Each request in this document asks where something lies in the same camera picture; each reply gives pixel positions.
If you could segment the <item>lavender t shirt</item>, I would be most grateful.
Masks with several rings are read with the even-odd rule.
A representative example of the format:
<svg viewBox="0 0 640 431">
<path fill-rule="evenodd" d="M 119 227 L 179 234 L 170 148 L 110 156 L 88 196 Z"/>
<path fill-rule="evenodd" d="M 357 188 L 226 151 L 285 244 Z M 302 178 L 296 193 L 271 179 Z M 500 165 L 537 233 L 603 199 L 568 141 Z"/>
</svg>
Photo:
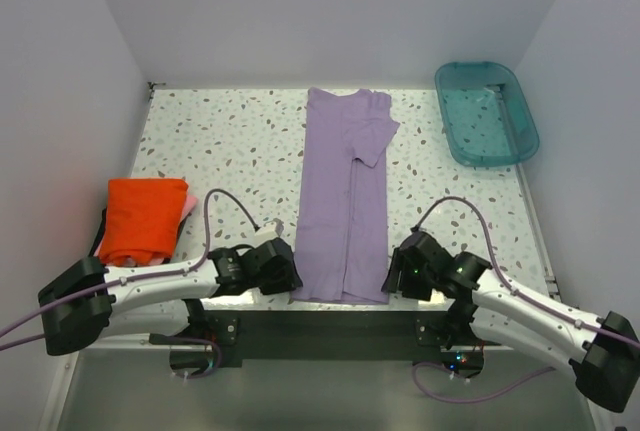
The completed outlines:
<svg viewBox="0 0 640 431">
<path fill-rule="evenodd" d="M 386 150 L 399 124 L 391 97 L 361 89 L 338 96 L 312 88 L 295 266 L 296 301 L 385 304 L 388 260 Z"/>
</svg>

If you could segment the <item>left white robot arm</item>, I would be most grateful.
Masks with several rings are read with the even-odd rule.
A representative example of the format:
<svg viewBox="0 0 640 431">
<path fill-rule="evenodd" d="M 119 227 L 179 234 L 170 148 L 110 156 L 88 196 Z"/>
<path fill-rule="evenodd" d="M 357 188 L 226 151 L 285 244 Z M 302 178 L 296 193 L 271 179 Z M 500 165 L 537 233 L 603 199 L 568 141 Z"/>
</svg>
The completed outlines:
<svg viewBox="0 0 640 431">
<path fill-rule="evenodd" d="M 254 288 L 280 294 L 301 285 L 293 251 L 279 237 L 217 248 L 197 262 L 126 268 L 84 257 L 38 293 L 46 352 L 67 355 L 102 338 L 140 333 L 196 343 L 206 334 L 207 319 L 188 302 Z"/>
</svg>

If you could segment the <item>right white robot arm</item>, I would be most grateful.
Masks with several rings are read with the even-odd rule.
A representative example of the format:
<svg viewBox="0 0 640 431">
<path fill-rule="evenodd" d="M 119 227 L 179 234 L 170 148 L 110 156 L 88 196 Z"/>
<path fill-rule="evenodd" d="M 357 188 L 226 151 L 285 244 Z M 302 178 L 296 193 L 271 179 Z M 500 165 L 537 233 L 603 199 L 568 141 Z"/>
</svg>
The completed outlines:
<svg viewBox="0 0 640 431">
<path fill-rule="evenodd" d="M 451 255 L 424 231 L 394 248 L 382 289 L 415 300 L 443 294 L 451 304 L 428 328 L 442 346 L 475 337 L 528 354 L 574 377 L 578 391 L 608 411 L 623 412 L 639 382 L 639 338 L 627 318 L 567 306 L 499 276 L 477 255 Z"/>
</svg>

